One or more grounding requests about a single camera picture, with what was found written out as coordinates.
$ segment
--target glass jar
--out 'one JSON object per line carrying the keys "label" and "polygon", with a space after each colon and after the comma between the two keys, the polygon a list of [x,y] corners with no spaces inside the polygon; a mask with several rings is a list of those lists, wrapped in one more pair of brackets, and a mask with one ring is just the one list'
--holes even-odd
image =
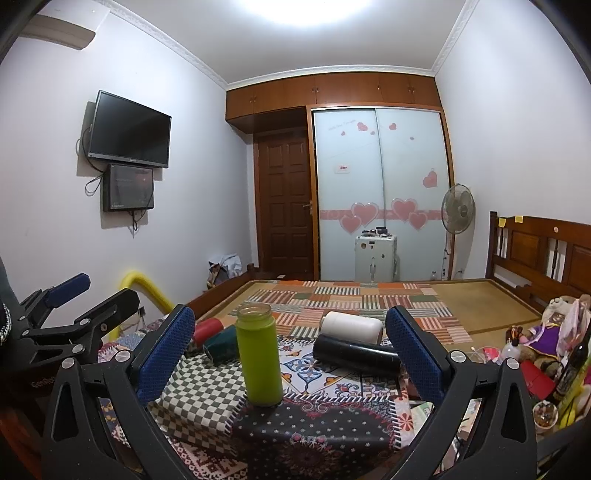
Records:
{"label": "glass jar", "polygon": [[283,385],[271,307],[254,303],[240,308],[236,337],[248,401],[259,407],[278,404],[283,398]]}

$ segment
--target blue grip pad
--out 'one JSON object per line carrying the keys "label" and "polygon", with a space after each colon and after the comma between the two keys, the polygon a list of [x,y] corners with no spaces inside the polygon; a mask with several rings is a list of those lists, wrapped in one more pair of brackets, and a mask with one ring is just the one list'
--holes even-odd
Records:
{"label": "blue grip pad", "polygon": [[80,273],[57,287],[53,287],[45,297],[45,305],[51,309],[61,307],[64,303],[75,299],[78,295],[84,293],[90,288],[90,277],[85,273]]}
{"label": "blue grip pad", "polygon": [[195,314],[185,307],[159,338],[139,370],[136,393],[143,406],[160,396],[194,330]]}
{"label": "blue grip pad", "polygon": [[421,398],[439,406],[445,396],[441,369],[396,308],[386,314],[386,334]]}

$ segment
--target yellow pipe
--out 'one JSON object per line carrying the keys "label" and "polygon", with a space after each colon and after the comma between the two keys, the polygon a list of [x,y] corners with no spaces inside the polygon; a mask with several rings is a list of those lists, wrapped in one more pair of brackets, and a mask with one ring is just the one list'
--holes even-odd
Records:
{"label": "yellow pipe", "polygon": [[[122,288],[131,288],[131,286],[134,283],[137,283],[141,285],[143,288],[145,288],[148,294],[150,294],[150,297],[152,297],[152,299],[154,300],[154,303],[158,306],[160,310],[162,310],[163,313],[168,314],[173,311],[175,306],[174,303],[172,303],[168,298],[166,298],[164,296],[164,293],[162,293],[160,289],[156,285],[154,285],[154,283],[148,277],[146,277],[146,275],[144,275],[141,272],[135,270],[129,272],[124,277],[124,279],[121,280],[119,289],[121,290]],[[117,340],[117,338],[119,338],[120,336],[121,328],[116,327],[109,333],[109,341],[113,342]]]}

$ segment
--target stuffed toy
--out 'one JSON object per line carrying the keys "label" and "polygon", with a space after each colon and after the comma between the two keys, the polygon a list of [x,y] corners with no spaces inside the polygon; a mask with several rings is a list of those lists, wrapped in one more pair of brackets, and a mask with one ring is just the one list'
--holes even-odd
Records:
{"label": "stuffed toy", "polygon": [[524,336],[518,345],[520,355],[517,360],[529,360],[550,378],[560,373],[560,356],[557,353],[560,327],[575,300],[565,295],[550,301],[540,325],[522,332]]}

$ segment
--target ceiling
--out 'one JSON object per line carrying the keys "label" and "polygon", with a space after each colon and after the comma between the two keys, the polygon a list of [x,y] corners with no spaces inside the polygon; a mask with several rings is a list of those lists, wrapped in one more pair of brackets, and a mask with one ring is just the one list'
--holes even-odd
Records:
{"label": "ceiling", "polygon": [[[118,14],[117,4],[111,0],[99,1]],[[465,17],[468,5],[475,2],[340,1],[344,1],[341,5],[347,4],[358,11],[349,16],[346,11],[340,11],[335,16],[331,10],[323,11],[319,6],[323,2],[339,4],[337,0],[118,0],[118,3],[166,33],[204,63],[203,67],[217,74],[214,76],[218,83],[221,77],[222,83],[232,88],[294,74],[339,70],[432,74],[446,40],[454,36],[450,33],[460,13]],[[280,12],[283,15],[276,15],[280,21],[276,22],[262,15],[269,14],[269,5],[257,11],[245,8],[248,2],[283,2],[295,10]],[[145,25],[143,30],[150,33]]]}

